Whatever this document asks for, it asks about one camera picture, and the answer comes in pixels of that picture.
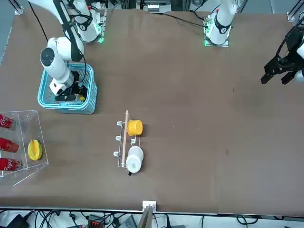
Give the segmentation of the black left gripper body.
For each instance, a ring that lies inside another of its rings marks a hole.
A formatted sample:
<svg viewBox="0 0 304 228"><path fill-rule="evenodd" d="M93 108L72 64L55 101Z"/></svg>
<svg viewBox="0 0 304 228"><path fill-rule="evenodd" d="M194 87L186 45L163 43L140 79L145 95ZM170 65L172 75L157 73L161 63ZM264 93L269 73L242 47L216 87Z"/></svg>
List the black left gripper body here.
<svg viewBox="0 0 304 228"><path fill-rule="evenodd" d="M294 26L286 35L287 54L284 56L289 62L304 61L304 28Z"/></svg>

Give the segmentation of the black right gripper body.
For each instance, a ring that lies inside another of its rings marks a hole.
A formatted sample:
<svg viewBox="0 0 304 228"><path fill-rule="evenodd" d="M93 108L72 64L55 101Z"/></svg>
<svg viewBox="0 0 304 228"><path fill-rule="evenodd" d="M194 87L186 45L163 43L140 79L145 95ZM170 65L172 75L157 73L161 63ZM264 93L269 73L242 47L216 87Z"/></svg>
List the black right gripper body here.
<svg viewBox="0 0 304 228"><path fill-rule="evenodd" d="M79 88L80 89L80 87L81 87L81 86L79 86L79 83L81 82L81 80L79 79L80 74L77 71L73 71L73 70L71 71L71 73L74 77L74 81L73 81L73 83L70 87L70 91L71 91L72 88Z"/></svg>

